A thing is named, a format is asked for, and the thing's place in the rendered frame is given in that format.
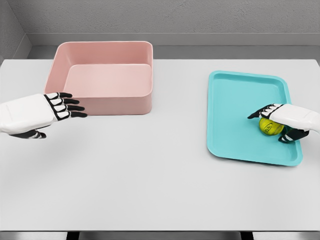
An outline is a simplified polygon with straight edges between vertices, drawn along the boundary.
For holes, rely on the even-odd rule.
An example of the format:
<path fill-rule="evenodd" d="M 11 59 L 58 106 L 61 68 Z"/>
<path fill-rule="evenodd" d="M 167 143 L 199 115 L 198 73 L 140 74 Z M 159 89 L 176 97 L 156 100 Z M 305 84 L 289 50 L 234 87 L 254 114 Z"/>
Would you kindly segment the yellow-green tennis ball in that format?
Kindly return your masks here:
<path fill-rule="evenodd" d="M 262 133 L 268 136 L 276 136 L 280 134 L 283 131 L 284 127 L 284 125 L 267 118 L 262 117 L 259 120 L 259 129 L 262 131 Z"/>

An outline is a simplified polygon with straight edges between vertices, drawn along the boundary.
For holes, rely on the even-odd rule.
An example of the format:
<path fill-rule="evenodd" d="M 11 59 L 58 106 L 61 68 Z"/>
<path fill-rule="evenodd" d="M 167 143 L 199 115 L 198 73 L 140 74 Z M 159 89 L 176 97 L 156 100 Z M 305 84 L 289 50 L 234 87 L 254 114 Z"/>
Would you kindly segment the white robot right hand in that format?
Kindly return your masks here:
<path fill-rule="evenodd" d="M 320 113 L 289 103 L 268 104 L 247 118 L 265 118 L 289 127 L 289 130 L 278 138 L 282 143 L 292 143 L 305 138 L 310 131 L 320 134 Z"/>

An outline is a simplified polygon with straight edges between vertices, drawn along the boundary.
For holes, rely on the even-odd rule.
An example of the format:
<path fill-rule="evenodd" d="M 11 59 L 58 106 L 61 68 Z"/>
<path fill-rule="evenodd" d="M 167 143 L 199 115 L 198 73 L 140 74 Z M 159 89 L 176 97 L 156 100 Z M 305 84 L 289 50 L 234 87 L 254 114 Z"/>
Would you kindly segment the blue rectangular tray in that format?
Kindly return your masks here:
<path fill-rule="evenodd" d="M 280 77 L 231 71 L 209 75 L 207 97 L 208 150 L 225 159 L 297 166 L 303 160 L 299 141 L 279 142 L 259 128 L 259 118 L 248 119 L 269 104 L 291 103 L 287 83 Z"/>

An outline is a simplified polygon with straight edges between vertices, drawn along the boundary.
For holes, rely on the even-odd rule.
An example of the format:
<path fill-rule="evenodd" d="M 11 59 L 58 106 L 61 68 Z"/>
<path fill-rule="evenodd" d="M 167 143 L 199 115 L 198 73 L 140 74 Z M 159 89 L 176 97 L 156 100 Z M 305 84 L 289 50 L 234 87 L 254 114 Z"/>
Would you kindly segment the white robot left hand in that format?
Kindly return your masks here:
<path fill-rule="evenodd" d="M 20 139 L 45 139 L 39 129 L 88 115 L 80 101 L 66 92 L 34 94 L 0 104 L 0 133 Z"/>

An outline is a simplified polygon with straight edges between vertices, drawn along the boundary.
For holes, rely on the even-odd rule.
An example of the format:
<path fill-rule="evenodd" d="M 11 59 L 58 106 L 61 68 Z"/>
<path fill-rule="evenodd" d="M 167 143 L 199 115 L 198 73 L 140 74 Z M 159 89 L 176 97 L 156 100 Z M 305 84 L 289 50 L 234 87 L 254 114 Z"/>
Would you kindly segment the pink rectangular basket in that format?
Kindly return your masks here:
<path fill-rule="evenodd" d="M 69 41 L 53 58 L 44 93 L 72 94 L 90 116 L 145 115 L 152 109 L 153 45 Z"/>

